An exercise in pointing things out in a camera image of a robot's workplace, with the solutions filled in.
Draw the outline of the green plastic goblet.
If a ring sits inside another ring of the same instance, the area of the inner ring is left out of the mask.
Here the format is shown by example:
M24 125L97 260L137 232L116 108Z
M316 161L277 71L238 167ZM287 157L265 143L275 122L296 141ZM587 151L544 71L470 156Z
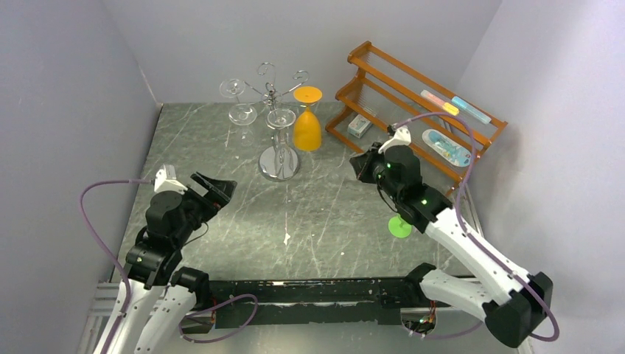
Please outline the green plastic goblet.
M412 229L412 225L403 220L399 215L390 218L388 221L388 230L394 237L406 238L411 234Z

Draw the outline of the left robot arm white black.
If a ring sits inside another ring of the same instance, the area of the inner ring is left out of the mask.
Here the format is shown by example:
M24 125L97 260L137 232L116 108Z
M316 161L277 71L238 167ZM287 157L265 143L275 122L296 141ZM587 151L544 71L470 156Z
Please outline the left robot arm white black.
M183 185L171 165L151 181L154 194L146 224L125 257L122 281L96 353L159 353L191 310L211 302L209 275L180 267L192 234L231 201L237 183L193 173L205 189Z

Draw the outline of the orange plastic goblet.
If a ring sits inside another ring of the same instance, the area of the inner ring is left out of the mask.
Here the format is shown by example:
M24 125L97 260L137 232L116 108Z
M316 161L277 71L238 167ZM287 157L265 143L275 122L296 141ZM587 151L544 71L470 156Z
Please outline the orange plastic goblet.
M323 97L322 91L314 86L301 86L293 92L294 98L304 105L303 112L293 125L293 144L302 151L315 151L322 143L321 124L311 106Z

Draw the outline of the clear wine glass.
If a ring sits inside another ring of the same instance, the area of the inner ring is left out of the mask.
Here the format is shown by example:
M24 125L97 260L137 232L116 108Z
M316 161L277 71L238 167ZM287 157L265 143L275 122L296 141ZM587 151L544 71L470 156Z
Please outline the clear wine glass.
M231 78L224 80L219 87L220 94L229 99L240 100L240 96L245 92L246 84L243 80Z

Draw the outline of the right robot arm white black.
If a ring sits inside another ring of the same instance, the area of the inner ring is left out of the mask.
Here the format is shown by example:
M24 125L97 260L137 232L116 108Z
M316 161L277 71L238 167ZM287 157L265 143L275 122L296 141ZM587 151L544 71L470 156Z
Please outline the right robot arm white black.
M465 221L458 208L422 180L420 160L407 146L379 143L349 160L355 177L377 188L401 222L441 244L478 279L452 277L421 264L405 277L406 299L416 306L443 302L475 317L503 345L519 347L551 319L553 281L503 256Z

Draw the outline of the clear glass front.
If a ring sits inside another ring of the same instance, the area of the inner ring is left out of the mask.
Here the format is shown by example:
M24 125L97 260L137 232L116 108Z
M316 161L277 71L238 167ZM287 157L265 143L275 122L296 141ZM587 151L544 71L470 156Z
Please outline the clear glass front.
M290 156L288 128L295 122L295 120L295 113L288 108L275 108L268 113L267 124L270 128L274 129L274 164L277 172L284 167L287 156Z

